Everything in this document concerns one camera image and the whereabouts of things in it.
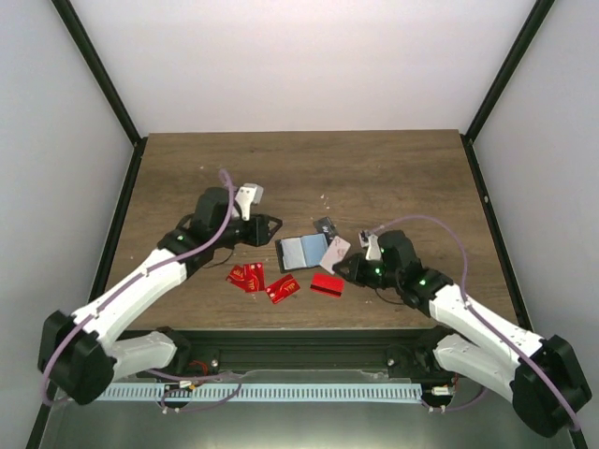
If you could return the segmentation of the white card red print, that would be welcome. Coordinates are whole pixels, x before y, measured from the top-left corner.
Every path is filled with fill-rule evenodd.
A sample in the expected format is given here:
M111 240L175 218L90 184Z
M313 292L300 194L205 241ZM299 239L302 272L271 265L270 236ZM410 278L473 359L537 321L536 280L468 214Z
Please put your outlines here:
M322 256L319 266L329 274L334 274L333 266L342 262L351 248L351 243L339 236L331 241L329 247Z

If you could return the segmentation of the black leather card holder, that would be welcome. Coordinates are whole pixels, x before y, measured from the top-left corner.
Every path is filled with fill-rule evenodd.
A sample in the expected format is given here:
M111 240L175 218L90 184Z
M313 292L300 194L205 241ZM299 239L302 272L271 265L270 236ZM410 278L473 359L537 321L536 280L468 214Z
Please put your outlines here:
M328 248L329 242L321 233L275 241L282 273L318 267Z

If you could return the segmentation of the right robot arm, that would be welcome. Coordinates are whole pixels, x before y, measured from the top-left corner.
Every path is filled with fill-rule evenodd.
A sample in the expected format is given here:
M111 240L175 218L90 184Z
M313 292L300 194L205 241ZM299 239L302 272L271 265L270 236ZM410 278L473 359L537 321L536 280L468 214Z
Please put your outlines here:
M444 273L424 266L401 230L367 235L362 252L333 270L357 286L392 288L405 305L449 328L416 352L422 374L453 371L477 382L510 402L540 436L580 429L577 414L592 391L572 345L517 326L475 301Z

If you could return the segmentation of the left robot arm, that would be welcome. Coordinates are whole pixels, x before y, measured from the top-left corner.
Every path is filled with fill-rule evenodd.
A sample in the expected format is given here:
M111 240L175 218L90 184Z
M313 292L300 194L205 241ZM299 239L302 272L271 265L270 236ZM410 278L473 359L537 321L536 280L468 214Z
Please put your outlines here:
M97 399L114 381L143 371L179 378L190 370L191 344L169 327L124 340L123 332L157 299L212 261L216 250L268 244L283 223L254 213L263 187L210 187L127 277L71 314L44 322L38 368L79 405Z

